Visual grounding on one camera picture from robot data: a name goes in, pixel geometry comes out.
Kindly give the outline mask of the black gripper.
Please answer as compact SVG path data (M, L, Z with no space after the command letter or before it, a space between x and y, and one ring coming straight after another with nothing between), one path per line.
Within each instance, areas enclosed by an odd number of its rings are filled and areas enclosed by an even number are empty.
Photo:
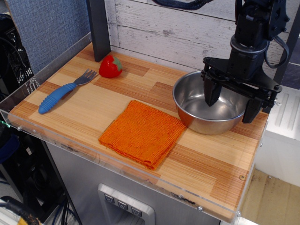
M232 46L229 59L205 57L202 77L204 98L211 107L227 88L249 98L242 122L251 123L261 108L272 108L282 88L263 70L267 46Z

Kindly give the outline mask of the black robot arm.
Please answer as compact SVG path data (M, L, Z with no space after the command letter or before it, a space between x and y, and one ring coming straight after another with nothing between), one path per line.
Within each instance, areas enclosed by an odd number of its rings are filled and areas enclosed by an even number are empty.
M202 70L204 96L208 106L214 105L223 87L246 96L243 123L251 123L262 108L272 107L281 86L263 70L268 63L267 51L276 41L289 55L287 44L279 37L286 31L290 18L284 0L237 0L236 29L230 40L228 59L206 57Z

